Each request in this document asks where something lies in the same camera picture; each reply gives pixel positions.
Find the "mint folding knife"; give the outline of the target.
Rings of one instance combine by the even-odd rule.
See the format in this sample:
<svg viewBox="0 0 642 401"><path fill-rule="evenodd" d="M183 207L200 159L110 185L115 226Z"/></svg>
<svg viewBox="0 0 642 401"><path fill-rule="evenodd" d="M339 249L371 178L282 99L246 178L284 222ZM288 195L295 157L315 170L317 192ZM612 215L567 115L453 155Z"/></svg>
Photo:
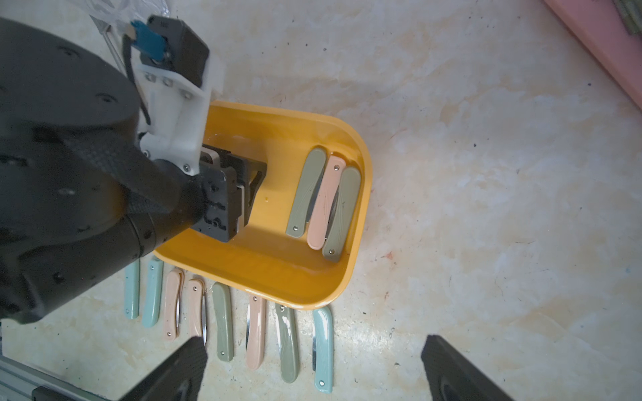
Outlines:
<svg viewBox="0 0 642 401"><path fill-rule="evenodd" d="M134 260L125 268L125 316L137 319L140 302L140 260Z"/></svg>

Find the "sage folding knife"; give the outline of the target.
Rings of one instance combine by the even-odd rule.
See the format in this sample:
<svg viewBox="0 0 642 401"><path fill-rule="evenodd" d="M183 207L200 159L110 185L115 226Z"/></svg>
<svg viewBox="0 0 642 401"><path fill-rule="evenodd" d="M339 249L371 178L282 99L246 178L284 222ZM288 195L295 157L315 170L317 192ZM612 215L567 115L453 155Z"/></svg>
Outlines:
<svg viewBox="0 0 642 401"><path fill-rule="evenodd" d="M326 160L325 149L316 147L309 152L304 162L286 228L286 234L290 237L300 238L304 235L309 207L324 172Z"/></svg>

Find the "teal folding knife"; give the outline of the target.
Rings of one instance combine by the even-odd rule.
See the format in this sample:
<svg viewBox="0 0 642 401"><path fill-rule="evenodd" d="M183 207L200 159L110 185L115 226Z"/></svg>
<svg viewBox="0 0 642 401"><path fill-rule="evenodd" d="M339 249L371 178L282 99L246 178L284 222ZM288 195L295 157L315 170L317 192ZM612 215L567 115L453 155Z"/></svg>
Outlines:
<svg viewBox="0 0 642 401"><path fill-rule="evenodd" d="M334 319L328 306L313 311L314 384L319 392L331 394L334 386Z"/></svg>

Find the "yellow plastic storage box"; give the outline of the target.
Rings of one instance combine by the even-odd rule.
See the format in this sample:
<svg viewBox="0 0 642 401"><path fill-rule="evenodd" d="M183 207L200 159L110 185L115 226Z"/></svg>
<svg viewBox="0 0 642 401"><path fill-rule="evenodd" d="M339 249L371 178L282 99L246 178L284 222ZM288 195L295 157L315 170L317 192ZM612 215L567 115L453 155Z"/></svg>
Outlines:
<svg viewBox="0 0 642 401"><path fill-rule="evenodd" d="M267 164L249 224L223 243L188 229L155 250L165 262L299 310L333 302L346 289L363 237L373 181L369 150L342 120L294 110L213 101L207 145ZM341 258L327 260L305 238L286 233L309 152L324 147L359 169L361 185Z"/></svg>

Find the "light blue folding knife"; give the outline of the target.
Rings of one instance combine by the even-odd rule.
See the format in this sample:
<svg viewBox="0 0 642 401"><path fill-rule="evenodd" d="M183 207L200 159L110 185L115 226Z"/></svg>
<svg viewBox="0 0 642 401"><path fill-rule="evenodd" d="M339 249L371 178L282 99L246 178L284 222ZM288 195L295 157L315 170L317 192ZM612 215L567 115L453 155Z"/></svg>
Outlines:
<svg viewBox="0 0 642 401"><path fill-rule="evenodd" d="M147 269L145 310L141 321L144 327L154 327L160 317L163 272L164 262L152 257Z"/></svg>

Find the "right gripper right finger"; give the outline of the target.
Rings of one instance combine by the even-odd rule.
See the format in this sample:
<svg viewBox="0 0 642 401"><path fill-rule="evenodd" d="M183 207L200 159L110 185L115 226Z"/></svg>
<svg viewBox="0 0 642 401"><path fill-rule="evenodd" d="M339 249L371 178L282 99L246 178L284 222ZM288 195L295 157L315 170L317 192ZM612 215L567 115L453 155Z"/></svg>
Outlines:
<svg viewBox="0 0 642 401"><path fill-rule="evenodd" d="M427 336L421 360L433 400L513 401L440 335Z"/></svg>

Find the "grey green folding knife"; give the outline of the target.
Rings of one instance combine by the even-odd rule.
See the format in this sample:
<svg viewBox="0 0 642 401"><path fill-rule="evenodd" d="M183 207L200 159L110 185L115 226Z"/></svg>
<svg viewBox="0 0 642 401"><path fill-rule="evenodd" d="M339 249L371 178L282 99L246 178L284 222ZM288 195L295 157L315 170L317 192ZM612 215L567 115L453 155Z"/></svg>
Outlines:
<svg viewBox="0 0 642 401"><path fill-rule="evenodd" d="M292 384L299 376L299 338L294 309L275 304L277 321L280 372L286 384Z"/></svg>

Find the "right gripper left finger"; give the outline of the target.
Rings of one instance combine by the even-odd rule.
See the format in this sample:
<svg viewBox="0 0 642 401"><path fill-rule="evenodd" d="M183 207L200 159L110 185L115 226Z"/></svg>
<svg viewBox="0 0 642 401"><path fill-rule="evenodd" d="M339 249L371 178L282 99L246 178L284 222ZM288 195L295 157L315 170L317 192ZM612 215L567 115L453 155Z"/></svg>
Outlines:
<svg viewBox="0 0 642 401"><path fill-rule="evenodd" d="M120 400L196 401L206 366L203 340L192 337Z"/></svg>

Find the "olive green folding knife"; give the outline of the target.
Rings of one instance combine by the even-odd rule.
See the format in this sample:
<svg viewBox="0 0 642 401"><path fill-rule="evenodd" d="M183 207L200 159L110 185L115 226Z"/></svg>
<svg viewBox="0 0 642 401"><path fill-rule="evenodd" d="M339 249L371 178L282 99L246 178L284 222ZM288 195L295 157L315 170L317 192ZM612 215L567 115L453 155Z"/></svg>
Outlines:
<svg viewBox="0 0 642 401"><path fill-rule="evenodd" d="M217 357L223 362L231 362L234 352L230 287L220 282L214 283L212 286L212 302L217 328Z"/></svg>

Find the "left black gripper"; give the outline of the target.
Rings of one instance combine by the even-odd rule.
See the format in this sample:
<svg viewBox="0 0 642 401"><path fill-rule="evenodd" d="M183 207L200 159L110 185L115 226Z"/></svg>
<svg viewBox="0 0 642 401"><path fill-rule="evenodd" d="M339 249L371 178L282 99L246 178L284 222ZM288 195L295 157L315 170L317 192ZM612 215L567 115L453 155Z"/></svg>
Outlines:
<svg viewBox="0 0 642 401"><path fill-rule="evenodd" d="M258 189L267 175L267 164L236 155L237 165L226 150L204 145L199 160L202 200L201 219L192 230L219 242L230 242L238 233L238 221L252 210ZM245 190L243 194L239 183Z"/></svg>

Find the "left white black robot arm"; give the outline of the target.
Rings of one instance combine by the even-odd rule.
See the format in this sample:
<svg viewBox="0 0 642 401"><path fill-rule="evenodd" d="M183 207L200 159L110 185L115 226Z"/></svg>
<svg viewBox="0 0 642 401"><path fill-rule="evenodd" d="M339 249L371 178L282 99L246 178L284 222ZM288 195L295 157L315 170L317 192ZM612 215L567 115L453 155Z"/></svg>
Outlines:
<svg viewBox="0 0 642 401"><path fill-rule="evenodd" d="M228 242L267 165L206 145L207 45L152 15L123 71L1 21L1 316L37 322L173 237Z"/></svg>

